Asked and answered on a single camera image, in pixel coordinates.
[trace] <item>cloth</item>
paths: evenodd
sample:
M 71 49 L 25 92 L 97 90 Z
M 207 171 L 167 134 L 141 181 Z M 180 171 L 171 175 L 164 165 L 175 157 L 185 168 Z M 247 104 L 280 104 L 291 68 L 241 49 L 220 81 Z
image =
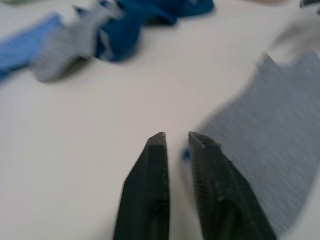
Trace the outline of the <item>cloth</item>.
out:
M 117 14 L 116 10 L 95 4 L 77 22 L 55 31 L 31 65 L 36 78 L 41 82 L 57 80 L 79 59 L 93 57 L 96 54 L 99 26 Z
M 98 30 L 95 56 L 109 62 L 127 59 L 135 52 L 143 25 L 160 20 L 175 25 L 180 17 L 192 17 L 211 12 L 212 0 L 120 0 L 113 4 L 101 0 L 99 4 L 107 9 L 119 8 L 121 17 L 107 21 Z M 75 7 L 83 18 L 88 10 Z
M 50 34 L 61 26 L 61 16 L 54 13 L 36 26 L 1 42 L 0 75 L 4 78 L 9 72 L 29 65 L 37 57 Z
M 252 85 L 200 132 L 250 182 L 278 236 L 296 221 L 320 164 L 320 60 L 280 67 L 267 56 Z

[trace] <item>heather gray fabric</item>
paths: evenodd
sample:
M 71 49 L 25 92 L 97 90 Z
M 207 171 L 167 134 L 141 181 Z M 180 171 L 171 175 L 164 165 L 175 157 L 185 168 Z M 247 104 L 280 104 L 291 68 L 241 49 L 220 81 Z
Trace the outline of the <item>heather gray fabric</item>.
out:
M 246 93 L 199 131 L 250 182 L 276 234 L 302 210 L 320 163 L 320 60 L 280 67 L 266 57 Z
M 94 57 L 99 26 L 119 15 L 118 8 L 107 9 L 96 3 L 76 23 L 54 32 L 31 65 L 36 78 L 41 82 L 56 80 L 79 59 Z

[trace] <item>white table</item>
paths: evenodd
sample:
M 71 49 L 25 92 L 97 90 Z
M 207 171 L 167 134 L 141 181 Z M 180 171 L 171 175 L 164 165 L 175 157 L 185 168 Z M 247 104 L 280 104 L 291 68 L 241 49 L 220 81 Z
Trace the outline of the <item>white table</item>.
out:
M 52 10 L 69 21 L 72 4 L 89 2 L 0 3 L 0 38 Z M 170 239 L 202 239 L 180 171 L 188 132 L 246 89 L 265 52 L 288 62 L 320 44 L 316 9 L 301 10 L 296 0 L 278 6 L 217 0 L 216 6 L 214 15 L 176 27 L 145 28 L 139 51 L 124 63 L 93 60 L 53 84 L 26 69 L 0 86 L 1 240 L 111 240 L 123 182 L 158 132 L 167 133 Z M 274 47 L 288 28 L 296 38 Z M 319 200 L 320 178 L 283 239 L 319 239 Z

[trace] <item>white surface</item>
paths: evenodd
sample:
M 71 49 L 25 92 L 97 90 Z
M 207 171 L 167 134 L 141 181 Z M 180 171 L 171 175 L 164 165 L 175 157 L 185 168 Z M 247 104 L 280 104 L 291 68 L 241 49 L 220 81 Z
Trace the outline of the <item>white surface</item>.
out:
M 69 21 L 72 3 L 85 2 L 0 3 L 0 38 L 52 10 Z M 140 50 L 125 63 L 94 60 L 53 84 L 22 70 L 0 86 L 1 240 L 111 240 L 123 182 L 158 132 L 167 133 L 170 239 L 202 239 L 179 171 L 188 132 L 250 84 L 265 52 L 292 60 L 320 43 L 320 17 L 298 1 L 217 0 L 216 6 L 214 15 L 176 27 L 145 28 Z M 292 28 L 294 41 L 289 36 L 272 47 Z M 319 183 L 283 239 L 319 239 Z

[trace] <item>gray sock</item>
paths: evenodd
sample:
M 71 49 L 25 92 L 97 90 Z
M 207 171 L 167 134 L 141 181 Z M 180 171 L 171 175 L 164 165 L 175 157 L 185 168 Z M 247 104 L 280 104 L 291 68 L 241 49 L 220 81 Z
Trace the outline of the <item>gray sock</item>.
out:
M 320 60 L 266 57 L 248 91 L 200 131 L 250 182 L 278 236 L 302 210 L 320 163 Z
M 84 17 L 69 27 L 55 31 L 31 70 L 41 82 L 58 79 L 79 59 L 89 59 L 96 53 L 97 31 L 101 24 L 117 18 L 120 10 L 96 3 Z

